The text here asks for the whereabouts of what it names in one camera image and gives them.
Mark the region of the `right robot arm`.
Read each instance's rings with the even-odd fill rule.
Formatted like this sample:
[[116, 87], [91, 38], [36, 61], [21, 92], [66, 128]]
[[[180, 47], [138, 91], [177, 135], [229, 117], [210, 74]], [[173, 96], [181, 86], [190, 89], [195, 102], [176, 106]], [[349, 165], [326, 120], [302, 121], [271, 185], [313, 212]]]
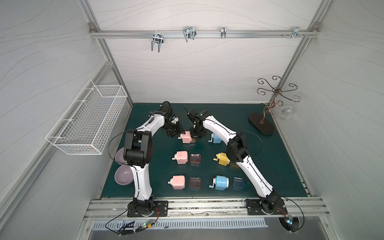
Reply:
[[253, 184], [259, 196], [262, 211], [267, 215], [275, 212], [281, 196], [256, 167], [248, 150], [245, 134], [230, 130], [207, 111], [198, 113], [196, 110], [190, 110], [187, 116], [193, 123], [190, 129], [191, 137], [202, 138], [207, 130], [218, 136], [227, 146], [226, 155], [230, 162], [239, 166]]

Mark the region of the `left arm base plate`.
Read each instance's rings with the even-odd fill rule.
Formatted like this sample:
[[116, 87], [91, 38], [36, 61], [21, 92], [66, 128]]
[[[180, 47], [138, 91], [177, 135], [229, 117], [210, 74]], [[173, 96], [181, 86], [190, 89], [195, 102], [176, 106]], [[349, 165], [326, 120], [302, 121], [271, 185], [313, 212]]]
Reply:
[[135, 205], [134, 202], [128, 204], [127, 217], [129, 218], [155, 218], [157, 215], [160, 217], [166, 217], [168, 215], [168, 201], [154, 201], [152, 210], [148, 210], [138, 205]]

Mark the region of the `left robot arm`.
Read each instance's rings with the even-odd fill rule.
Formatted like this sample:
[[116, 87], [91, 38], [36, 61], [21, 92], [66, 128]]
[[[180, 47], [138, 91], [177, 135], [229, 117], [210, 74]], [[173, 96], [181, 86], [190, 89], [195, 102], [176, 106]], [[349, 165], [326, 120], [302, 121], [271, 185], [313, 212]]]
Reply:
[[179, 137], [184, 130], [173, 110], [151, 112], [141, 126], [126, 133], [123, 157], [133, 173], [135, 193], [133, 207], [152, 211], [153, 190], [150, 184], [149, 165], [153, 157], [153, 136], [163, 129], [169, 137]]

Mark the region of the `pink sharpener back row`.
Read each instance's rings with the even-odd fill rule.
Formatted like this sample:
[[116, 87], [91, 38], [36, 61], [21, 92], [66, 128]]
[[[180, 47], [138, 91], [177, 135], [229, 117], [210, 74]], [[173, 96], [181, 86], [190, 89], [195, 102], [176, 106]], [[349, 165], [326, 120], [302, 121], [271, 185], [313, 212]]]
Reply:
[[179, 140], [182, 140], [183, 144], [190, 144], [193, 142], [190, 131], [185, 131], [184, 134], [180, 134], [178, 137]]

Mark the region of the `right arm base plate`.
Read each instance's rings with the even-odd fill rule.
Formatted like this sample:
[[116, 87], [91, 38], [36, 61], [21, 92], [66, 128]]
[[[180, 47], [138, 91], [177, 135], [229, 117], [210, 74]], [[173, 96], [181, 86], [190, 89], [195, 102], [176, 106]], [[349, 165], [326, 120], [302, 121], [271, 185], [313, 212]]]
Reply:
[[268, 201], [262, 201], [260, 199], [245, 199], [244, 201], [247, 214], [251, 216], [255, 215], [279, 215], [283, 216], [288, 213], [286, 205], [283, 200], [271, 204]]

